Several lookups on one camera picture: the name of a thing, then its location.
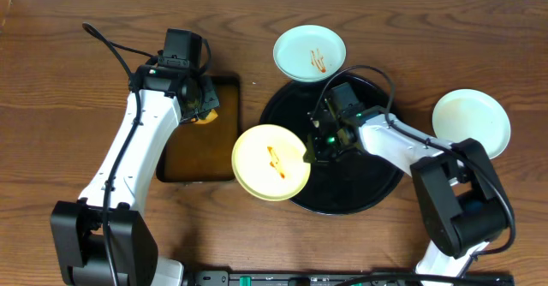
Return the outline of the yellow plate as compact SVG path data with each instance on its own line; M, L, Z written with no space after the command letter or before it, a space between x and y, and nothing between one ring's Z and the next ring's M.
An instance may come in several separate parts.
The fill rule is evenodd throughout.
M261 124L244 132L231 155L235 179L252 196L283 201L307 184L311 165L303 159L306 147L290 130Z

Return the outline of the orange green scrub sponge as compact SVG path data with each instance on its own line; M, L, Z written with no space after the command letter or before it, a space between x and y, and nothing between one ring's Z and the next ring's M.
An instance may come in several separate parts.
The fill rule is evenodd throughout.
M213 122L215 119L218 118L218 114L215 110L210 110L206 116L204 117L198 117L193 120L193 124L198 125L205 125Z

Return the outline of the mint green plate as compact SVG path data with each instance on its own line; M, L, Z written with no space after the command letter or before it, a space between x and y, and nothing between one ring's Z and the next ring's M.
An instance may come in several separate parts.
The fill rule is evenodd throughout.
M445 94L433 108L432 127L439 139L477 140L490 159L504 152L511 137L510 120L502 105L474 89Z

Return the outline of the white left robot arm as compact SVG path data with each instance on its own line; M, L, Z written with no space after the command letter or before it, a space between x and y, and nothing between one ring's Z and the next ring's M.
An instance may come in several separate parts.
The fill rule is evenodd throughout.
M74 202L58 201L51 232L67 285L181 285L181 262L159 256L144 221L146 198L167 140L219 101L211 76L142 65L110 150Z

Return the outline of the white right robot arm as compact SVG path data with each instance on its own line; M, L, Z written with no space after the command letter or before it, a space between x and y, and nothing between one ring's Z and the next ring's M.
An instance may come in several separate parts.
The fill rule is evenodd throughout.
M430 243L413 273L389 274L386 280L473 285L468 266L515 243L513 208L477 140L439 140L384 107L367 109L358 102L316 107L309 116L319 135L308 141L307 162L327 162L356 150L382 158L413 180Z

